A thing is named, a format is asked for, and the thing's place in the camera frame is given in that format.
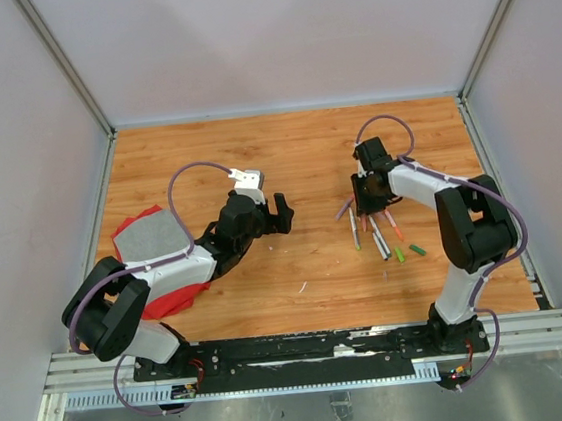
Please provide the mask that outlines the white pen green tip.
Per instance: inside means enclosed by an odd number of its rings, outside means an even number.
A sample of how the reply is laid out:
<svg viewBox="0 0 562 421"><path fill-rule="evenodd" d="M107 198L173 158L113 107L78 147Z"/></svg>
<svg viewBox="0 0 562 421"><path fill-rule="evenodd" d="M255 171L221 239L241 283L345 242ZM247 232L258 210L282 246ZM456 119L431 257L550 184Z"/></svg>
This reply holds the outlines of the white pen green tip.
<svg viewBox="0 0 562 421"><path fill-rule="evenodd" d="M349 215L349 221L350 221L350 226L351 226L351 231L352 231L355 249L357 251L360 251L361 250L361 242L359 240L359 232L357 230L357 221L356 221L355 213L354 213L354 211L352 211L351 206L348 207L347 212L348 212L348 215Z"/></svg>

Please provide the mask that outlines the light green pen cap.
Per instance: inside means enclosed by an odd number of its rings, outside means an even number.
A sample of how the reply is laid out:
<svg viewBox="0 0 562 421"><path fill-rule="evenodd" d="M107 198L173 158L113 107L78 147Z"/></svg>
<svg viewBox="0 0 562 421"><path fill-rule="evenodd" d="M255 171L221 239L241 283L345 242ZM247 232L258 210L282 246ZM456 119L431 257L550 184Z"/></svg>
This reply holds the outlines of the light green pen cap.
<svg viewBox="0 0 562 421"><path fill-rule="evenodd" d="M400 263L404 263L406 261L406 257L403 254L402 249L398 247L394 247L395 256L397 257Z"/></svg>

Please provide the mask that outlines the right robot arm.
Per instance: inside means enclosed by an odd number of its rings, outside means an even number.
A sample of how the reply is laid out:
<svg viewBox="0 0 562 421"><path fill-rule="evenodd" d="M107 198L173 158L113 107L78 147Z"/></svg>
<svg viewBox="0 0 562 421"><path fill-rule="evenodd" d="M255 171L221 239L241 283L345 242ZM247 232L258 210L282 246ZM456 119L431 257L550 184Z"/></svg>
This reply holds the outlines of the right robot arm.
<svg viewBox="0 0 562 421"><path fill-rule="evenodd" d="M428 310L425 324L399 332L403 356L461 354L472 344L489 349L476 307L488 276L517 245L510 205L493 178L449 176L417 162L395 160L391 167L351 176L360 215L377 214L395 200L410 199L435 211L441 245L448 258L445 285Z"/></svg>

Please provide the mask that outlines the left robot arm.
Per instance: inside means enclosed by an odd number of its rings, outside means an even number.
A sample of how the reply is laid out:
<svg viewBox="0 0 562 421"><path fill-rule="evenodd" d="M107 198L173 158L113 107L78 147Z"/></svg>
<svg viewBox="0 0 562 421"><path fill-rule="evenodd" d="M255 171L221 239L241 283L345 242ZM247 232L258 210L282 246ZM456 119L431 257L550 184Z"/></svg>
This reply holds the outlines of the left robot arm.
<svg viewBox="0 0 562 421"><path fill-rule="evenodd" d="M128 355L150 360L170 378L184 375L190 367L184 342L167 325L142 319L145 306L181 288L224 277L255 239L290 233L294 210L282 193L273 197L276 213L267 202L258 204L232 191L218 220L193 245L130 264L103 258L63 312L70 345L102 362Z"/></svg>

